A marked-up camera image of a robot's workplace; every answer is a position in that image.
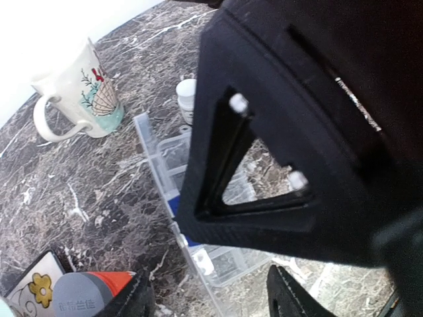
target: black object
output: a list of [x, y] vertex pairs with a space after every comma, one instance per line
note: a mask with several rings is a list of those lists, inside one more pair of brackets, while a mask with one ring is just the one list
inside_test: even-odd
[[283, 268], [272, 266], [267, 276], [270, 317], [336, 317], [324, 309]]
[[[207, 244], [387, 265], [409, 297], [407, 313], [421, 312], [412, 301], [423, 298], [423, 280], [413, 279], [423, 263], [420, 13], [417, 1], [224, 2], [202, 34], [181, 232]], [[229, 106], [237, 93], [248, 100], [243, 113]], [[222, 193], [256, 138], [307, 185], [228, 206]], [[411, 228], [410, 218], [418, 220]]]
[[176, 0], [182, 2], [207, 3], [213, 9], [220, 8], [223, 0]]
[[136, 274], [95, 317], [153, 317], [154, 311], [154, 290], [148, 276]]

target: white bottle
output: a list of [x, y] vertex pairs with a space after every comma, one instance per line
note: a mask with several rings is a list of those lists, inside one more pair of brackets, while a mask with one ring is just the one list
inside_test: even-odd
[[178, 105], [185, 122], [192, 125], [194, 117], [194, 100], [196, 95], [196, 79], [185, 79], [176, 86], [178, 94]]

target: white mug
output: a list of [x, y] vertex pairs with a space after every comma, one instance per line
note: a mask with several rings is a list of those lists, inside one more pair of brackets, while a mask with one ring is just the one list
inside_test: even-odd
[[[67, 54], [51, 71], [33, 77], [31, 85], [42, 95], [34, 108], [34, 123], [47, 141], [59, 142], [84, 132], [104, 137], [113, 132], [124, 116], [110, 78], [104, 72], [93, 43], [88, 39]], [[56, 135], [48, 126], [48, 103], [75, 124], [67, 133]]]

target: triangular cutout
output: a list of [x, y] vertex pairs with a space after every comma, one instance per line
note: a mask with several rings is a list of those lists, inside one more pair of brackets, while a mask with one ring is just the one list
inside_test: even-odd
[[222, 200], [226, 205], [248, 203], [302, 190], [308, 183], [292, 166], [280, 166], [267, 146], [257, 139], [228, 183]]

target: plastic storage box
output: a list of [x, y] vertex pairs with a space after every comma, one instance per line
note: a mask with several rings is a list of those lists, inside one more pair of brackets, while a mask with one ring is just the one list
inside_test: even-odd
[[[180, 129], [180, 135], [159, 141], [146, 113], [138, 115], [134, 121], [153, 177], [172, 219], [178, 209], [180, 189], [188, 162], [190, 128], [186, 126]], [[227, 204], [255, 200], [254, 189], [241, 168], [232, 177], [223, 194], [223, 200]], [[172, 230], [188, 263], [200, 274], [220, 314], [236, 316], [226, 312], [216, 302], [210, 287], [220, 288], [235, 282], [268, 262], [270, 254], [250, 249], [197, 244], [182, 235], [175, 222], [172, 223]]]

